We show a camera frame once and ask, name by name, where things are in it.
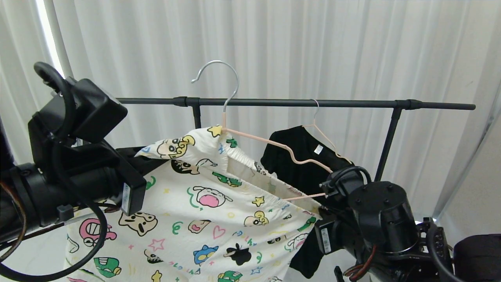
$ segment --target white garment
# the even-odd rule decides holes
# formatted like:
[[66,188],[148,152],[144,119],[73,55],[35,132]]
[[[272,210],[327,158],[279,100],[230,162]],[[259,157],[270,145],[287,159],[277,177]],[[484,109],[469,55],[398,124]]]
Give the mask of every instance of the white garment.
[[[161,140],[138,155],[171,160],[145,178],[141,212],[106,214],[108,235],[69,281],[281,281],[320,204],[268,175],[221,126]],[[98,221],[68,228],[67,263],[85,256]]]

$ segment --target black t-shirt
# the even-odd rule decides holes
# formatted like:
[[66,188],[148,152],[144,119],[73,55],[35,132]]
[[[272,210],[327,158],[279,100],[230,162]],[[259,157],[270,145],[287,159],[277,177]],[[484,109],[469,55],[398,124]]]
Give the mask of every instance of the black t-shirt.
[[[347,160],[337,157],[334,151],[315,139],[302,126],[276,131],[270,140],[289,146],[298,161],[313,159],[328,166],[332,171],[352,166]],[[261,164],[270,173],[276,173],[278,179],[307,195],[324,192],[318,185],[327,180],[329,172],[313,163],[302,165],[294,163],[289,152],[282,148],[267,145]],[[332,204],[331,200],[325,197],[314,199],[324,206]],[[290,267],[310,279],[317,271],[323,256],[316,235],[312,232],[292,259]]]

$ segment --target pink heart print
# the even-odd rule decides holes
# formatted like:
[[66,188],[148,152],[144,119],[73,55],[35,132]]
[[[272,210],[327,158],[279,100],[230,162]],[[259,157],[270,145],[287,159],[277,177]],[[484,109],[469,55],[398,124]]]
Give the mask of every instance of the pink heart print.
[[214,230],[212,231],[212,236],[214,237],[214,240],[216,240],[219,237],[223,236],[225,233],[226,229],[219,227],[219,225],[216,225],[216,227],[214,227]]

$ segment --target robotic arm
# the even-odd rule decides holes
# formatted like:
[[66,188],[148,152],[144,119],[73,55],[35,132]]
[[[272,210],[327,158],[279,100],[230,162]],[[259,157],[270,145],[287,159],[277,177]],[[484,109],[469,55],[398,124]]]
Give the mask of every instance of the robotic arm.
[[[88,207],[101,226],[107,222],[100,206],[127,215],[140,211],[146,190],[143,176],[166,160],[134,158],[142,147],[114,149],[104,141],[127,109],[92,81],[63,79],[46,63],[36,63],[35,71],[54,95],[28,123],[34,164],[14,166],[2,134],[0,250],[9,249],[0,256],[0,275],[41,282],[65,277],[91,260],[104,243],[107,229],[101,228],[96,246],[86,257],[58,273],[27,275],[1,262],[22,240],[80,220],[74,217],[77,210]],[[77,139],[86,144],[73,147]],[[366,175],[367,184],[360,181],[360,172]],[[414,223],[402,187],[371,182],[360,167],[335,172],[321,185],[336,205],[321,210],[324,219],[315,224],[319,248],[324,254],[344,248],[356,258],[357,264],[345,271],[351,281],[367,271],[382,281],[501,278],[497,273],[501,235],[478,235],[458,243],[454,276],[444,230],[430,219]],[[115,205],[99,203],[108,199]],[[343,280],[339,267],[335,274],[338,281]]]

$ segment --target metal hanger hook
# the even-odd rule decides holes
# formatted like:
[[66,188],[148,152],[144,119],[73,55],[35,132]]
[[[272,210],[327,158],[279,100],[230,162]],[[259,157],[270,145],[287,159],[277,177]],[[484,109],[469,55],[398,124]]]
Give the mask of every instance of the metal hanger hook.
[[318,101],[315,100],[315,99],[310,99],[310,100],[313,100],[315,101],[315,103],[317,103],[317,111],[315,111],[315,114],[313,115],[313,121],[317,118],[317,113],[318,113],[318,110],[320,109],[320,105],[318,104]]
[[236,72],[236,70],[227,62],[223,62],[223,61],[220,61],[220,60],[214,60],[214,61],[210,61],[208,63],[206,63],[199,71],[198,71],[198,75],[196,76],[195,79],[192,79],[191,80],[191,83],[195,83],[196,81],[199,80],[200,78],[200,75],[202,75],[202,72],[203,70],[208,67],[209,65],[211,64],[215,64],[215,63],[219,63],[219,64],[223,64],[223,65],[226,65],[228,67],[231,68],[231,70],[233,71],[233,73],[235,74],[235,77],[236,77],[236,88],[235,88],[235,91],[233,92],[233,94],[228,98],[226,99],[226,101],[224,102],[224,105],[222,106],[222,112],[226,112],[226,106],[228,105],[228,102],[233,99],[233,97],[235,97],[236,93],[238,92],[238,88],[240,87],[240,79],[238,78],[238,73]]

